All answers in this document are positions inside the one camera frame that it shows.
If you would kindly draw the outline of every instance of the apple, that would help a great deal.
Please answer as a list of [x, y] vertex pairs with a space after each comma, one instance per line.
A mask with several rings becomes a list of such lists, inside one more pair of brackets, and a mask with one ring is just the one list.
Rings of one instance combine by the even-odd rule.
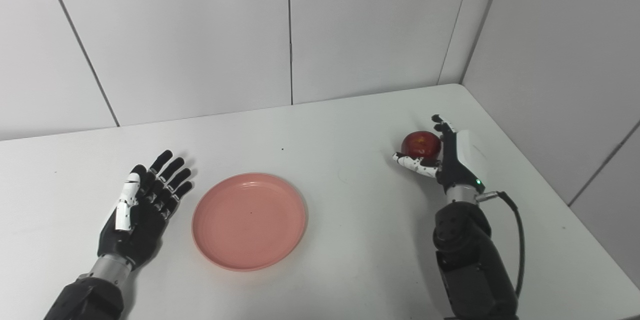
[[430, 131], [414, 131], [402, 141], [402, 153], [412, 158], [436, 159], [441, 149], [441, 140]]

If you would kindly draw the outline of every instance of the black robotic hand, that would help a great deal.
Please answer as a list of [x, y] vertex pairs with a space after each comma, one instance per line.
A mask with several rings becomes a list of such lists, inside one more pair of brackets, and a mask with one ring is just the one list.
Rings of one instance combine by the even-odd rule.
[[137, 174], [140, 187], [126, 214], [130, 216], [129, 230], [117, 229], [117, 217], [122, 216], [118, 211], [122, 209], [116, 208], [100, 233], [99, 257], [106, 254], [121, 256], [132, 270], [151, 259], [180, 199], [193, 187], [190, 181], [185, 181], [192, 174], [189, 168], [178, 172], [185, 165], [182, 158], [174, 159], [161, 172], [172, 157], [171, 151], [167, 150], [149, 170], [143, 165], [133, 168], [131, 175]]
[[193, 187], [186, 181], [192, 172], [180, 170], [185, 160], [169, 163], [173, 156], [165, 151], [149, 170], [142, 165], [133, 168], [100, 233], [98, 260], [88, 274], [62, 289], [45, 320], [120, 318], [124, 310], [120, 286], [132, 270], [151, 259], [180, 199]]

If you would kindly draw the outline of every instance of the fingertip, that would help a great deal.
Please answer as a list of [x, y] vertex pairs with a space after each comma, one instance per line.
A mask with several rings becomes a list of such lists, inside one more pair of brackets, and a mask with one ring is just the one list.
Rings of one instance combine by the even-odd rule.
[[146, 170], [147, 170], [147, 168], [144, 167], [144, 165], [138, 164], [138, 165], [135, 165], [135, 167], [133, 167], [131, 172], [138, 174], [138, 176], [140, 176], [140, 179], [142, 179], [147, 174]]

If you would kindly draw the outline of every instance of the table surface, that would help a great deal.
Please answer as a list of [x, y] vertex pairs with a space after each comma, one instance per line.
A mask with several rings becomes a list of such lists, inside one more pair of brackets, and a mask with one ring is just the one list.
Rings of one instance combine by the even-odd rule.
[[[433, 179], [391, 161], [403, 137], [441, 113], [486, 143], [487, 190], [519, 205], [526, 236], [521, 320], [619, 320], [640, 291], [489, 115], [459, 85], [0, 142], [0, 318], [44, 317], [96, 260], [98, 234], [137, 163], [185, 156], [195, 188], [157, 257], [125, 290], [131, 320], [441, 319], [451, 315], [431, 242], [444, 204]], [[278, 175], [308, 211], [297, 248], [236, 273], [204, 259], [191, 235], [201, 196], [235, 174]], [[514, 217], [482, 205], [512, 279]]]

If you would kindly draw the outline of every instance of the robotic hand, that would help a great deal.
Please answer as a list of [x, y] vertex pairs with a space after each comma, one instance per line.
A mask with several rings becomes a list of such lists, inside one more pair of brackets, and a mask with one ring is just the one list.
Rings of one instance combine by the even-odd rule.
[[192, 189], [192, 172], [182, 158], [165, 151], [147, 170], [136, 165], [118, 206], [100, 233], [98, 260], [88, 274], [64, 287], [45, 320], [117, 320], [124, 310], [121, 286], [130, 272], [155, 254], [180, 199]]
[[[393, 159], [418, 174], [434, 177], [444, 188], [447, 205], [436, 213], [432, 240], [446, 295], [459, 320], [517, 320], [524, 276], [524, 231], [517, 206], [503, 191], [483, 193], [487, 159], [480, 139], [456, 131], [441, 116], [431, 118], [440, 132], [442, 159], [413, 159], [396, 152]], [[512, 286], [491, 241], [491, 227], [479, 202], [499, 197], [514, 211], [519, 233], [519, 271]]]

